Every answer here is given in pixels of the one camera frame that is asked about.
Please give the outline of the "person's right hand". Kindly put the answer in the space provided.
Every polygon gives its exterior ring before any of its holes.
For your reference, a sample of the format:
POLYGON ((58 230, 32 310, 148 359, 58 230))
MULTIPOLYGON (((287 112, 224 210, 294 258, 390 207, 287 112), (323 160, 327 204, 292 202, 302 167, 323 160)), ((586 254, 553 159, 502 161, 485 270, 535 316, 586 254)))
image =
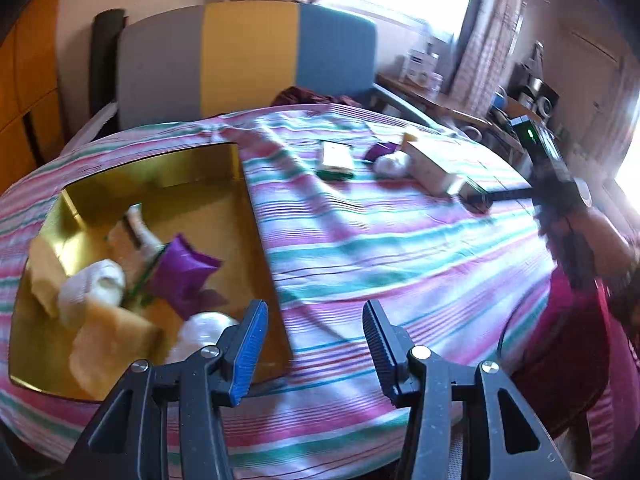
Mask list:
POLYGON ((593 254, 596 275, 608 288, 610 308, 623 324, 639 328, 639 241, 623 237, 596 208, 574 212, 567 222, 593 254))

